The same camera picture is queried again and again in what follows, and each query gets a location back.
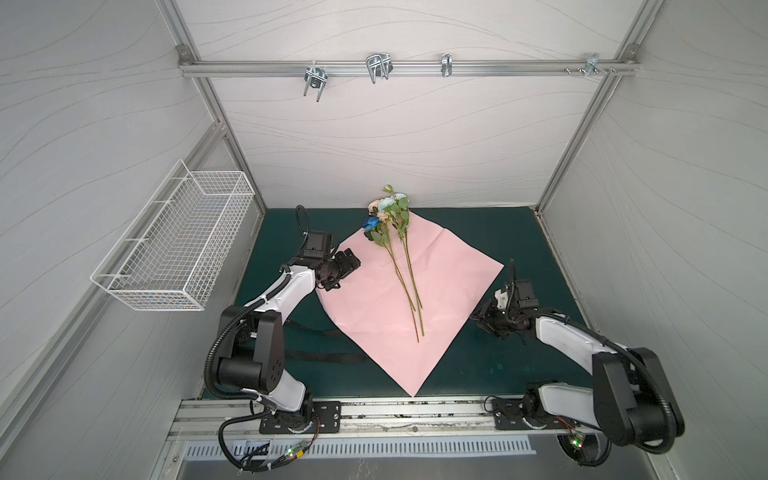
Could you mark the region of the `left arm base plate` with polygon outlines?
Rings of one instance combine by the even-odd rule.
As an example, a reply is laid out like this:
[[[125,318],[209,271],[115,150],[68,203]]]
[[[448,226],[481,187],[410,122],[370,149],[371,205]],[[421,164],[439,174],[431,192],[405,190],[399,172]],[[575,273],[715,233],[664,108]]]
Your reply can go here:
[[[278,410],[260,421],[262,435],[335,434],[340,431],[339,401],[306,401],[298,411]]]

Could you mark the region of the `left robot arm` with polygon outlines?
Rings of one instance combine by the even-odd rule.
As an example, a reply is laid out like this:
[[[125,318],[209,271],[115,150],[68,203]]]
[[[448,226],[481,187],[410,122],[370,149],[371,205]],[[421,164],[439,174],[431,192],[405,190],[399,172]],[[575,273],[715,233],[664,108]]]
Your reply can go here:
[[[225,309],[221,330],[204,362],[208,392],[219,399],[252,399],[273,412],[301,411],[308,391],[285,370],[283,325],[316,288],[337,289],[360,266],[350,249],[320,257],[295,257],[248,305]]]

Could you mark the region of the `metal U-bolt clamp left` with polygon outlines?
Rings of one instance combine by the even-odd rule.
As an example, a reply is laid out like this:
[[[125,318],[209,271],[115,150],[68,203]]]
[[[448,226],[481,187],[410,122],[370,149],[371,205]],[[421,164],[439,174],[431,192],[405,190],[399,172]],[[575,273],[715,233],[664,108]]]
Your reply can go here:
[[[310,89],[316,90],[316,102],[319,102],[322,98],[323,91],[328,81],[328,75],[326,71],[317,66],[310,66],[305,70],[304,74],[304,90],[303,95],[307,96]]]

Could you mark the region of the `pink fake flower stem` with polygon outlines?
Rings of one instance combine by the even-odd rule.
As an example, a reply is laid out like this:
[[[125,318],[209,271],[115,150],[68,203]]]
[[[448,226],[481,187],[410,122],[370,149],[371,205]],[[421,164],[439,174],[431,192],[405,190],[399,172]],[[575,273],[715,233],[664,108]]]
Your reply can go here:
[[[409,248],[408,228],[410,225],[410,211],[408,207],[402,208],[398,205],[394,205],[389,208],[389,213],[392,219],[392,224],[398,233],[398,237],[401,241],[401,244],[404,250],[408,272],[410,275],[413,291],[416,297],[416,308],[417,308],[417,315],[418,315],[418,321],[419,321],[419,332],[421,336],[424,336],[425,328],[424,328],[424,322],[423,322],[423,304],[419,294],[419,290],[418,290],[418,286],[415,278],[415,272],[413,269],[413,264],[412,264],[411,255],[410,255],[410,248]]]

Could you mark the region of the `mint fake flower stem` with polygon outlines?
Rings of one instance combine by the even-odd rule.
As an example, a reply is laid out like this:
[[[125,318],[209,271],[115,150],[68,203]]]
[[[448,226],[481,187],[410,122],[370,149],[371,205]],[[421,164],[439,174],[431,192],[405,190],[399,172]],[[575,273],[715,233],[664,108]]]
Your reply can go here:
[[[384,223],[391,224],[394,228],[405,231],[410,222],[409,198],[405,193],[396,192],[387,184],[383,187],[385,197],[379,200],[377,217]]]

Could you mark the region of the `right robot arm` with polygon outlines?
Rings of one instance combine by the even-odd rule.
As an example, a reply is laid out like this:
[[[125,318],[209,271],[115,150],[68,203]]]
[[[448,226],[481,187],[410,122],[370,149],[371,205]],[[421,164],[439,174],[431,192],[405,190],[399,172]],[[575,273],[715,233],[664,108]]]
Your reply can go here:
[[[533,426],[563,417],[600,431],[613,445],[635,446],[655,455],[669,452],[684,434],[683,415],[652,350],[623,346],[549,308],[514,311],[488,300],[469,319],[498,338],[511,333],[532,337],[591,376],[590,387],[561,381],[531,384],[520,410]]]

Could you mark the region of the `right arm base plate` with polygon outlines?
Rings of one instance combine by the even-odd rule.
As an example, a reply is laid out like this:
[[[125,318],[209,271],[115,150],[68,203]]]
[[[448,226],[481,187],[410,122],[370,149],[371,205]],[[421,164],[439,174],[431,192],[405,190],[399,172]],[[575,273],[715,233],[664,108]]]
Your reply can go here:
[[[565,430],[570,432],[575,428],[571,420],[546,412],[539,400],[528,395],[523,397],[491,395],[484,399],[483,409],[492,416],[496,430]]]

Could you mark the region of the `green table mat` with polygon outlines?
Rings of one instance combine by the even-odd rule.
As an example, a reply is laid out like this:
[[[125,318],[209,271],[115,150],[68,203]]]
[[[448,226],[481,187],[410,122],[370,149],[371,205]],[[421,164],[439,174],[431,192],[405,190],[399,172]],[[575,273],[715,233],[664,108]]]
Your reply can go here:
[[[456,234],[531,281],[541,305],[583,320],[537,218],[527,207],[421,208],[418,215]],[[301,242],[291,209],[270,209],[257,237],[237,261],[235,304],[242,305],[272,284],[279,267]],[[333,323],[316,295],[291,316],[285,333],[290,351],[358,354],[352,340],[326,336]],[[342,364],[290,358],[287,370],[317,397],[403,397],[405,391],[375,362]],[[559,351],[528,336],[497,338],[466,322],[419,390],[422,396],[515,395],[532,382],[556,380],[590,386],[590,376]]]

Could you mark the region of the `pink purple wrapping paper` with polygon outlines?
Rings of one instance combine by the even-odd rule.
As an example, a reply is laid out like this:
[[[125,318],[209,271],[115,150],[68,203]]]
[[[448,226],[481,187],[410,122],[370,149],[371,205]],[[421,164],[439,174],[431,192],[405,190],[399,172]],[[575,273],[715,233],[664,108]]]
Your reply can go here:
[[[425,335],[420,342],[392,261],[361,230],[341,244],[359,258],[360,268],[342,280],[339,289],[321,291],[318,296],[334,324],[409,396],[415,396],[502,265],[452,231],[418,215],[413,216],[408,235],[423,304]],[[410,285],[398,240],[395,253]]]

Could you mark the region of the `metal bracket clamp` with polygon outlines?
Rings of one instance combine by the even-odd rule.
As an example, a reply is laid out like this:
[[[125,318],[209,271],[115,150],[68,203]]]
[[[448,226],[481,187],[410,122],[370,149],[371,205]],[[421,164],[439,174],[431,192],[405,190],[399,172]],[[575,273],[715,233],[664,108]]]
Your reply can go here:
[[[452,75],[453,71],[453,58],[450,53],[445,53],[441,57],[441,75],[443,78],[448,78]]]

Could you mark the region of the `metal U-bolt clamp middle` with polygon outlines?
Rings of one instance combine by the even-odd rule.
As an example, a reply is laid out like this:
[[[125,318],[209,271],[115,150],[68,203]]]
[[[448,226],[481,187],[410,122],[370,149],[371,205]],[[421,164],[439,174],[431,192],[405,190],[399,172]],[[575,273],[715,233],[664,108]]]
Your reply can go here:
[[[366,69],[373,84],[379,78],[388,80],[393,70],[392,58],[389,53],[375,53],[365,60]]]

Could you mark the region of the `metal u-bolt clamp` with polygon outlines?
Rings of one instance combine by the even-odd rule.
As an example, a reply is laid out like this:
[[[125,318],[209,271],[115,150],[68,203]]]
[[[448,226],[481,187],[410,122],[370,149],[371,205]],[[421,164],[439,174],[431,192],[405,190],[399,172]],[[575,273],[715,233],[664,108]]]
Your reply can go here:
[[[326,71],[317,66],[310,66],[305,70],[304,74],[304,90],[303,95],[307,96],[310,89],[316,90],[316,102],[319,102],[322,98],[323,91],[328,81],[328,75]]]
[[[393,70],[392,58],[389,53],[375,53],[365,60],[366,69],[373,84],[379,78],[388,80]]]

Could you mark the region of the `peach fake flower stem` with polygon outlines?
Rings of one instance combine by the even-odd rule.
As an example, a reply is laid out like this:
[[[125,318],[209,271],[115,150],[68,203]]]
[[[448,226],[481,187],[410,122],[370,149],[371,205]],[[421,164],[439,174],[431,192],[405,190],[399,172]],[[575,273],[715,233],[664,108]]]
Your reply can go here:
[[[378,206],[379,200],[380,199],[375,200],[375,201],[373,201],[373,202],[371,202],[369,204],[369,206],[368,206],[368,217],[369,216],[376,216],[377,217],[377,206]],[[409,272],[408,272],[408,267],[407,267],[407,262],[406,262],[404,250],[403,250],[401,241],[400,241],[400,239],[398,237],[398,233],[397,233],[396,229],[391,224],[389,224],[389,223],[387,223],[387,224],[388,224],[388,228],[389,228],[389,236],[390,236],[391,243],[387,247],[382,247],[382,246],[380,246],[380,247],[385,249],[385,251],[387,252],[387,254],[388,254],[389,258],[390,258],[390,260],[393,263],[393,267],[394,267],[394,272],[395,272],[396,278],[398,279],[400,285],[402,286],[402,288],[403,288],[403,290],[405,292],[407,301],[408,301],[408,305],[409,305],[409,309],[410,309],[410,313],[411,313],[411,317],[412,317],[412,321],[413,321],[414,331],[415,331],[415,335],[416,335],[416,341],[420,342],[420,340],[421,340],[421,338],[423,336],[421,336],[421,334],[419,332],[419,321],[418,321],[417,308],[416,308],[416,297],[415,297],[415,294],[414,294],[414,291],[413,291],[410,275],[409,275]],[[396,259],[394,238],[396,238],[400,242],[400,245],[402,247],[403,254],[404,254],[404,259],[405,259],[405,262],[406,262],[407,274],[408,274],[408,277],[409,277],[409,280],[410,280],[410,285],[407,285],[406,276],[404,275],[403,270],[400,268],[398,260]]]

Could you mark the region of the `aluminium crossbar rail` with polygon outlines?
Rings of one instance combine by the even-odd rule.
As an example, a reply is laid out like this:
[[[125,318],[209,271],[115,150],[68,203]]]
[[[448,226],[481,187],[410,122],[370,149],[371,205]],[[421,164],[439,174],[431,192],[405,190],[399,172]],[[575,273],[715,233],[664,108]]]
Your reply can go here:
[[[576,60],[459,60],[453,58],[450,77],[522,77],[522,76],[570,76],[565,67],[575,69],[587,59]],[[640,69],[637,62],[600,59],[604,67],[613,67],[616,75],[634,75]],[[441,75],[441,59],[392,60],[390,77],[438,77]],[[363,60],[331,61],[198,61],[181,65],[182,75],[188,78],[301,78],[310,66],[326,71],[328,77],[367,77]]]

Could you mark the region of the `blue fake flower stem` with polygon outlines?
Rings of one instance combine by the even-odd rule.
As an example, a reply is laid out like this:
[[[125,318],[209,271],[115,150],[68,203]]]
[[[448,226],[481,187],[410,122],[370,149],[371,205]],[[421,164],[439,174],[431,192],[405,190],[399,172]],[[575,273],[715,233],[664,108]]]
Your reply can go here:
[[[390,245],[388,224],[376,216],[369,216],[363,223],[364,236],[378,246]]]

